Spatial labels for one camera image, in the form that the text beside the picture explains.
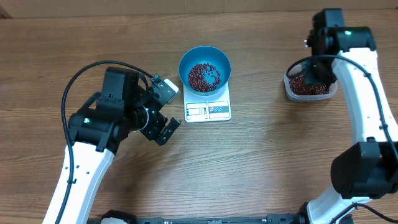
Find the red beans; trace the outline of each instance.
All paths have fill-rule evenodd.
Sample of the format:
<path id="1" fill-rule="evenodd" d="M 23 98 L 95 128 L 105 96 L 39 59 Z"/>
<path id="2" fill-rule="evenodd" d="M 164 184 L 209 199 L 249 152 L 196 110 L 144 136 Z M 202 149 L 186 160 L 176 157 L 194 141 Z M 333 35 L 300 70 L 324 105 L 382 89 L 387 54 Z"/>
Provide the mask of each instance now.
<path id="1" fill-rule="evenodd" d="M 208 83 L 205 79 L 205 75 L 215 78 L 214 82 Z M 220 72 L 209 63 L 198 63 L 189 71 L 188 83 L 193 90 L 202 93 L 216 90 L 217 85 L 221 83 Z"/>
<path id="2" fill-rule="evenodd" d="M 326 85 L 306 85 L 304 83 L 303 75 L 296 78 L 290 78 L 289 86 L 292 92 L 297 95 L 324 95 L 329 93 L 329 91 L 326 91 Z"/>

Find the white scale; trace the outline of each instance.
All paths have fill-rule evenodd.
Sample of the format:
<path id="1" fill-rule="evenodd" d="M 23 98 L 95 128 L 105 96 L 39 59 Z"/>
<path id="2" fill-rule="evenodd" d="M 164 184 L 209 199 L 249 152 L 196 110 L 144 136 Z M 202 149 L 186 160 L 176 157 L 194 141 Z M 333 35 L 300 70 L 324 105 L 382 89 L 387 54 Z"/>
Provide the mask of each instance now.
<path id="1" fill-rule="evenodd" d="M 184 86 L 184 115 L 187 123 L 229 121 L 231 103 L 228 83 L 210 96 L 196 95 Z"/>

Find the blue bowl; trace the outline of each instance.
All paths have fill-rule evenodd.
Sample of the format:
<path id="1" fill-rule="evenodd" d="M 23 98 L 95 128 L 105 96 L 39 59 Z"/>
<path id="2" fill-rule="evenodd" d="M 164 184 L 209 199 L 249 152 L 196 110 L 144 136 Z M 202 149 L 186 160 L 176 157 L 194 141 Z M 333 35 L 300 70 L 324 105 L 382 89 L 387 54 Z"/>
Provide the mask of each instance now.
<path id="1" fill-rule="evenodd" d="M 193 90 L 193 88 L 189 85 L 189 71 L 197 63 L 209 63 L 210 65 L 216 67 L 216 70 L 220 72 L 221 82 L 220 84 L 218 84 L 215 90 L 202 93 Z M 228 80 L 231 76 L 231 62 L 229 62 L 228 57 L 224 54 L 224 52 L 218 50 L 217 48 L 210 46 L 199 46 L 189 50 L 181 58 L 180 66 L 178 67 L 178 73 L 180 74 L 182 83 L 190 91 L 197 95 L 209 96 L 218 92 L 223 86 L 228 83 Z M 208 83 L 213 83 L 215 78 L 212 78 L 211 75 L 206 74 L 205 79 Z"/>

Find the wooden tabletop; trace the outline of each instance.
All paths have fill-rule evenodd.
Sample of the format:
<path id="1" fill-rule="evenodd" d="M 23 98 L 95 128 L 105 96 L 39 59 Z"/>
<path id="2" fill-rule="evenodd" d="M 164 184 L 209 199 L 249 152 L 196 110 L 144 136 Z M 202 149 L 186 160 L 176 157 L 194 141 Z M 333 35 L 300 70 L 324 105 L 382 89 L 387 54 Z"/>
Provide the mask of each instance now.
<path id="1" fill-rule="evenodd" d="M 178 63 L 198 45 L 229 57 L 232 119 L 187 124 L 159 147 L 139 133 L 124 140 L 95 198 L 138 217 L 255 217 L 295 213 L 331 183 L 332 160 L 351 145 L 341 88 L 328 101 L 293 103 L 287 67 L 310 55 L 303 40 L 316 12 L 114 16 L 0 20 L 0 223 L 41 223 L 64 157 L 62 93 L 82 67 L 120 60 L 182 88 Z M 369 26 L 393 114 L 398 115 L 396 10 L 345 11 L 347 26 Z M 73 84 L 67 117 L 95 91 L 106 66 Z M 183 97 L 162 109 L 183 118 Z M 398 195 L 370 205 L 395 218 Z M 382 221 L 365 209 L 358 223 Z"/>

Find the bowl rim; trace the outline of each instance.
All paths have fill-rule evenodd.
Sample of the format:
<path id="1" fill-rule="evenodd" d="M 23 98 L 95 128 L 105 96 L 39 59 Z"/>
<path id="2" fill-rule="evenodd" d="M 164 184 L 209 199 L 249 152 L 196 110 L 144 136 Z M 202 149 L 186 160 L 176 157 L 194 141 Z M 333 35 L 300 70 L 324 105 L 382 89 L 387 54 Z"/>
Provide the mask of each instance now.
<path id="1" fill-rule="evenodd" d="M 195 49 L 197 49 L 197 48 L 202 48 L 202 47 L 209 47 L 209 48 L 218 50 L 219 52 L 221 52 L 221 53 L 225 56 L 225 58 L 227 59 L 228 64 L 229 64 L 229 75 L 228 75 L 228 79 L 227 79 L 227 81 L 224 83 L 224 85 L 222 85 L 221 87 L 219 87 L 219 88 L 217 88 L 217 89 L 215 89 L 215 90 L 213 90 L 213 91 L 209 91 L 209 92 L 206 92 L 206 93 L 196 91 L 196 90 L 192 89 L 192 87 L 187 86 L 187 85 L 184 83 L 184 81 L 182 81 L 181 73 L 180 73 L 181 61 L 182 61 L 182 59 L 186 56 L 186 54 L 189 53 L 189 52 L 192 51 L 192 50 L 195 50 Z M 187 52 L 182 56 L 182 58 L 180 59 L 180 63 L 178 64 L 178 75 L 179 75 L 179 77 L 180 77 L 180 80 L 181 80 L 182 84 L 183 84 L 185 87 L 187 87 L 190 91 L 192 91 L 193 93 L 196 93 L 196 94 L 199 94 L 199 95 L 202 95 L 202 94 L 211 95 L 211 94 L 209 94 L 209 93 L 216 93 L 216 92 L 218 92 L 220 89 L 222 89 L 222 88 L 229 82 L 229 79 L 231 78 L 231 74 L 232 74 L 232 65 L 231 65 L 231 61 L 229 61 L 228 56 L 227 56 L 222 50 L 220 50 L 220 49 L 218 49 L 218 48 L 216 48 L 216 47 L 213 47 L 213 46 L 208 46 L 208 45 L 196 46 L 196 47 L 190 49 L 189 51 L 187 51 Z"/>

